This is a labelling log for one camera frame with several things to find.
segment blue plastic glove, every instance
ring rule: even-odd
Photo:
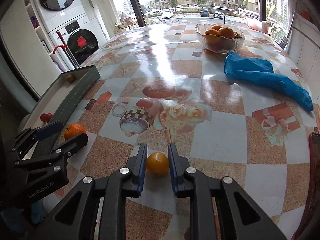
[[[246,79],[257,85],[273,88],[296,100],[306,110],[313,110],[308,91],[288,77],[274,73],[268,60],[243,58],[230,52],[224,60],[224,73],[234,79]]]

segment stacked washer dryer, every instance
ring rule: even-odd
[[[60,30],[79,64],[107,42],[97,19],[89,20],[80,0],[34,0],[34,3],[53,44],[62,44],[56,33]],[[72,69],[72,63],[62,50],[59,54]]]

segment glass bowl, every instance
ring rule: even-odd
[[[230,51],[236,52],[241,49],[245,36],[243,32],[235,26],[226,26],[222,25],[222,27],[229,27],[234,32],[237,32],[242,36],[242,38],[233,38],[228,39],[223,36],[215,36],[212,34],[204,34],[205,31],[209,30],[213,24],[197,24],[196,25],[196,34],[200,44],[208,50],[211,50],[215,53],[227,54]]]

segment yellow orange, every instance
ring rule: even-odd
[[[235,37],[235,33],[234,31],[229,28],[229,27],[222,27],[219,29],[219,33],[221,36],[228,38],[228,39],[232,39]]]
[[[212,29],[218,31],[220,28],[222,28],[220,25],[212,25]]]
[[[72,123],[68,125],[68,127],[64,131],[64,139],[69,140],[70,138],[81,132],[86,133],[85,128],[79,123]]]
[[[220,35],[221,35],[221,34],[220,34],[217,30],[215,30],[215,29],[209,29],[209,30],[205,31],[204,34],[212,34],[212,35],[216,35],[216,36],[220,36]]]
[[[169,160],[161,152],[155,152],[147,158],[147,169],[158,175],[165,175],[169,170]]]

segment patterned tablecloth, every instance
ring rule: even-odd
[[[275,91],[227,80],[225,55],[200,46],[195,24],[124,32],[83,63],[95,64],[101,78],[68,123],[84,125],[89,142],[68,160],[69,184],[45,203],[57,203],[85,175],[100,178],[123,167],[140,143],[148,145],[150,155],[167,153],[174,142],[206,175],[233,177],[290,239],[305,208],[307,137],[317,127],[319,107],[314,104],[307,113]],[[310,92],[297,66],[269,36],[241,30],[245,43],[239,54],[269,60],[276,73]],[[129,112],[133,122],[126,119]],[[146,174],[142,196],[127,200],[127,239],[183,239],[188,216],[188,199],[174,197],[170,176]]]

